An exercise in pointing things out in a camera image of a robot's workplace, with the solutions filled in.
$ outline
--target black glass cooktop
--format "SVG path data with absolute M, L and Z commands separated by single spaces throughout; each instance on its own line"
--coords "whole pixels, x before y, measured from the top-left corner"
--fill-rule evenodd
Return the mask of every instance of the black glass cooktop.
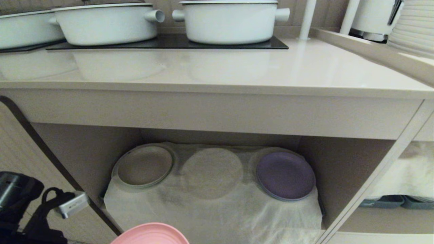
M 43 43 L 43 44 L 37 44 L 37 45 L 31 45 L 31 46 L 25 46 L 25 47 L 17 47 L 17 48 L 9 48 L 9 49 L 0 49 L 0 53 L 20 53 L 20 52 L 30 52 L 39 48 L 44 48 L 48 46 L 52 46 L 54 44 L 58 43 L 64 43 L 66 42 L 65 39 L 60 41 L 54 41 L 50 43 Z
M 189 41 L 185 34 L 160 34 L 158 37 L 135 43 L 103 45 L 103 46 L 75 46 L 61 43 L 50 46 L 47 50 L 77 50 L 77 49 L 288 49 L 288 46 L 273 36 L 261 43 L 246 45 L 210 45 Z

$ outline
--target beige countertop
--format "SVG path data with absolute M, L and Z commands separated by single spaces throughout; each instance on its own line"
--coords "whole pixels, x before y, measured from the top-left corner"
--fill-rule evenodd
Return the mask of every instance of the beige countertop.
M 318 39 L 288 50 L 129 49 L 0 54 L 0 89 L 97 89 L 434 99 L 417 80 Z

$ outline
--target purple plate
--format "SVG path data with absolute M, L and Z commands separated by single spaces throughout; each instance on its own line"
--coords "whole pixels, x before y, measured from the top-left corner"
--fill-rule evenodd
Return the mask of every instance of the purple plate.
M 303 199 L 315 186 L 315 174 L 306 160 L 287 152 L 262 157 L 256 175 L 264 190 L 282 201 Z

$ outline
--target pot rim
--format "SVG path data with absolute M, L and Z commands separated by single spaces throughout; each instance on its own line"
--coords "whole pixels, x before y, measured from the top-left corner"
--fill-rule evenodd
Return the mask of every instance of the pot rim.
M 0 19 L 25 16 L 25 15 L 33 15 L 33 14 L 52 13 L 52 12 L 53 11 L 51 10 L 42 10 L 42 11 L 32 11 L 32 12 L 24 12 L 24 13 L 13 13 L 13 14 L 0 15 Z
M 222 3 L 279 3 L 277 0 L 200 0 L 200 1 L 181 1 L 179 4 L 222 4 Z
M 96 4 L 96 5 L 83 5 L 83 6 L 73 6 L 73 7 L 62 7 L 55 8 L 51 11 L 65 11 L 65 10 L 76 10 L 76 9 L 88 9 L 88 8 L 106 8 L 106 7 L 131 7 L 131 6 L 148 6 L 152 7 L 151 3 L 109 3 L 109 4 Z

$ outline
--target electric kettle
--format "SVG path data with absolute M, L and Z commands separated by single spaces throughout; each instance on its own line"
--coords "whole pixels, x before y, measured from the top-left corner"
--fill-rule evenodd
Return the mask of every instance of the electric kettle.
M 403 0 L 360 0 L 350 34 L 371 41 L 387 40 L 403 5 Z

